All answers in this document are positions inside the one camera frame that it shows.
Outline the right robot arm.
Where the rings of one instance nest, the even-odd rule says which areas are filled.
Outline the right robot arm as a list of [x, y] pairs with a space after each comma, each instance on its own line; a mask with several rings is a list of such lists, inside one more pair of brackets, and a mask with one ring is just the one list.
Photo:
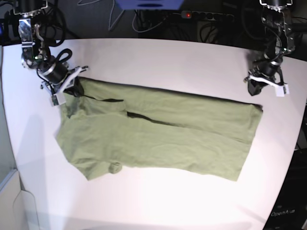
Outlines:
[[[57, 93], [68, 93], [75, 97], [83, 96], [84, 89], [79, 74], [87, 66], [69, 69], [68, 60], [72, 50], [63, 49], [57, 56], [51, 54], [52, 47], [63, 44], [66, 38], [66, 20], [61, 10], [47, 0], [14, 0], [13, 13], [19, 16], [18, 33], [22, 46], [22, 65], [36, 71], [52, 96]], [[47, 28], [55, 26], [55, 21], [46, 14], [51, 8], [59, 17], [62, 35], [59, 41], [47, 36]]]

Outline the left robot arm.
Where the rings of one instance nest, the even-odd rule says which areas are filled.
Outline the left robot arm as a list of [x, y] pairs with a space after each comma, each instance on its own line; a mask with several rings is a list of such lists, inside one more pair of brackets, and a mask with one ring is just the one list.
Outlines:
[[290, 6], [292, 0], [261, 0], [263, 7], [261, 22], [272, 39], [260, 59], [253, 62], [244, 81], [251, 96], [259, 95], [266, 86], [272, 86], [278, 97], [289, 93], [288, 84], [283, 79], [281, 64], [285, 55], [295, 50], [295, 36], [292, 30]]

